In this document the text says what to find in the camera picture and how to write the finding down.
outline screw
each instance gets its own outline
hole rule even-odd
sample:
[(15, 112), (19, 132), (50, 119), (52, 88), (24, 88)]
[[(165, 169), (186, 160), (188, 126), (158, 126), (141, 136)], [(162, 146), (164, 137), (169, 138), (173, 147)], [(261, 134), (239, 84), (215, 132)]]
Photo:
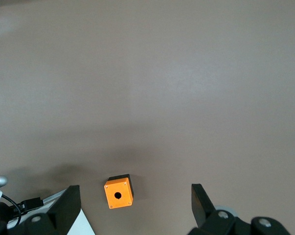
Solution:
[(262, 226), (266, 227), (266, 228), (271, 227), (271, 223), (270, 223), (269, 220), (267, 220), (267, 219), (260, 219), (260, 220), (259, 220), (259, 223), (260, 223)]
[(35, 223), (35, 222), (38, 222), (38, 221), (40, 221), (41, 220), (41, 217), (40, 216), (36, 216), (36, 217), (33, 217), (32, 219), (31, 219), (31, 222), (32, 223)]
[(228, 214), (225, 213), (224, 211), (220, 211), (220, 212), (218, 213), (218, 215), (219, 215), (219, 217), (222, 218), (222, 219), (228, 219), (228, 218), (229, 218)]

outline gray floor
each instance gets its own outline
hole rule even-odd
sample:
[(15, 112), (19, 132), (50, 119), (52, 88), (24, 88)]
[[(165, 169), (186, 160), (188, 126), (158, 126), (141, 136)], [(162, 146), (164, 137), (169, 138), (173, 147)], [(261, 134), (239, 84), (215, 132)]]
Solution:
[(97, 235), (187, 234), (192, 183), (295, 234), (295, 0), (1, 0), (0, 174), (79, 184)]

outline orange box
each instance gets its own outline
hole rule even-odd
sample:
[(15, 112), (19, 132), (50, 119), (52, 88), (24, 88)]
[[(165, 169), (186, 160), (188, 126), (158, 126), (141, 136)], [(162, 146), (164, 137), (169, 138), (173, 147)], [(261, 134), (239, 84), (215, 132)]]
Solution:
[(104, 189), (110, 209), (132, 205), (134, 194), (129, 174), (110, 177)]

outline black cable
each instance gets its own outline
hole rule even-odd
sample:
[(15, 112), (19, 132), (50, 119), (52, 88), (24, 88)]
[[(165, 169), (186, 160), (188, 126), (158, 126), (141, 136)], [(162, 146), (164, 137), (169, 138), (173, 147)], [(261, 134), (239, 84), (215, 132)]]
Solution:
[(7, 197), (6, 195), (2, 195), (2, 198), (6, 199), (8, 202), (10, 202), (12, 205), (14, 205), (17, 208), (18, 211), (18, 221), (16, 223), (15, 226), (17, 226), (20, 223), (21, 220), (21, 211), (20, 208), (18, 207), (17, 203), (15, 203), (12, 199), (10, 199), (9, 197)]

